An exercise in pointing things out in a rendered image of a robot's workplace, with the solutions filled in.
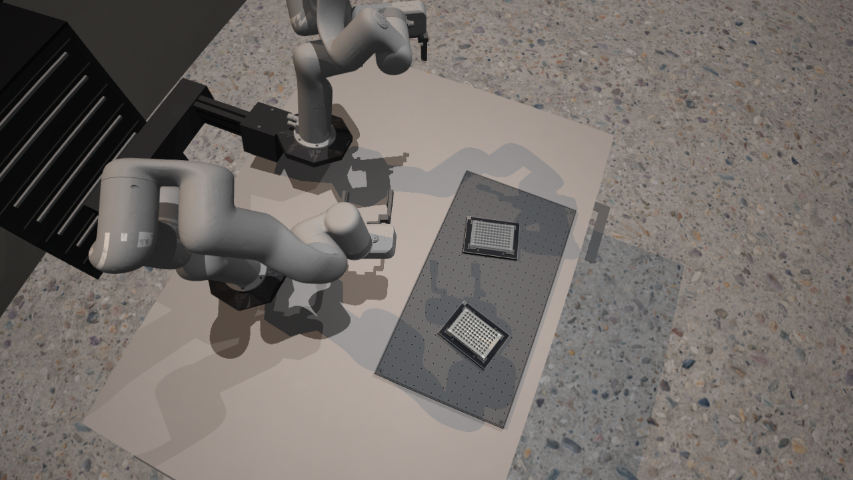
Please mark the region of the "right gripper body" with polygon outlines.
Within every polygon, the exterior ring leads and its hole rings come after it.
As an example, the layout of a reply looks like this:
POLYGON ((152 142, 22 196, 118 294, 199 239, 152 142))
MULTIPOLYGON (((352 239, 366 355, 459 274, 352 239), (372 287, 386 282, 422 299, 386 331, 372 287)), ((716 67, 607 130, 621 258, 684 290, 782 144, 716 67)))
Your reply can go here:
POLYGON ((391 224, 365 224, 372 238, 372 247, 360 259, 390 259, 395 255, 397 235, 391 224))

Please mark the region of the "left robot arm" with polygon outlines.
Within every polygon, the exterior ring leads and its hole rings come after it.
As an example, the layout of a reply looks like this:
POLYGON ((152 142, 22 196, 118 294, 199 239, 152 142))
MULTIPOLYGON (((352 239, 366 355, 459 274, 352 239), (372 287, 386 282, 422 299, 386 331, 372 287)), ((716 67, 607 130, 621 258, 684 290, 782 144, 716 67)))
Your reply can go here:
POLYGON ((319 34, 322 39, 303 43, 293 52, 299 116, 289 113, 287 125, 295 127, 295 141, 303 148, 328 148, 336 130, 331 124, 333 89, 325 78, 355 72, 374 53, 381 72, 406 72, 413 60, 408 29, 414 21, 395 8, 364 8, 351 21, 349 0, 286 2, 295 33, 319 34))

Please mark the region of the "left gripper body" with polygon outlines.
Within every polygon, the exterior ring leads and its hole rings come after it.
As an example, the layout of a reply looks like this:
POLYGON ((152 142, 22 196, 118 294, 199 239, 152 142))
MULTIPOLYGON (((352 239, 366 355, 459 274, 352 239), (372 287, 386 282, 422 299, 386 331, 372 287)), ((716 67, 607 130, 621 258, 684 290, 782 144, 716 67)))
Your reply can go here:
POLYGON ((409 28, 409 37, 424 35, 427 31, 427 15, 425 10, 425 4, 421 1, 365 4, 354 6, 353 9, 351 9, 351 21, 364 8, 375 8, 376 10, 395 8, 401 10, 405 14, 405 16, 407 16, 407 19, 414 21, 415 24, 414 27, 409 28))

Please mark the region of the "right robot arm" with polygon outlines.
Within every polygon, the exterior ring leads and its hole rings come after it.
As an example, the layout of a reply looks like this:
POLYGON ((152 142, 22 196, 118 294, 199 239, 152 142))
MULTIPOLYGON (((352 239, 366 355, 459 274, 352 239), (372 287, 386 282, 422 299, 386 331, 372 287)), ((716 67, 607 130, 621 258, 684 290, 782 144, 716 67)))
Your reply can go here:
POLYGON ((267 267, 301 283, 331 283, 347 270, 347 258, 371 250, 371 234, 351 203, 335 203, 289 230, 267 213, 235 207, 234 187, 233 173, 209 162, 109 162, 89 263, 110 274, 143 265, 176 269, 189 281, 252 291, 267 267))

